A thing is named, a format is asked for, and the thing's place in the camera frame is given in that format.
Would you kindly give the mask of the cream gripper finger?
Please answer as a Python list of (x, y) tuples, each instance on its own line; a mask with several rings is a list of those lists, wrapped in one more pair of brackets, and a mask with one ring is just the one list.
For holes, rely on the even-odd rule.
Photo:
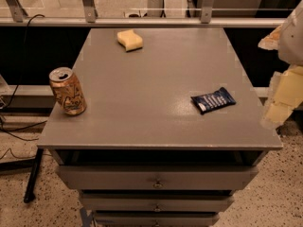
[(283, 73), (274, 72), (260, 124), (276, 129), (303, 103), (303, 67), (291, 65)]
[(265, 50), (278, 50), (281, 29), (282, 26), (275, 28), (270, 34), (259, 41), (258, 47)]

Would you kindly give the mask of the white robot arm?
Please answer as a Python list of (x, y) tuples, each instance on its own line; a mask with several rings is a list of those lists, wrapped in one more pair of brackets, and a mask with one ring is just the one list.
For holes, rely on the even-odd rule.
[(303, 103), (303, 1), (281, 26), (258, 43), (265, 50), (276, 50), (290, 64), (283, 73), (274, 72), (268, 89), (261, 125), (267, 129), (281, 126)]

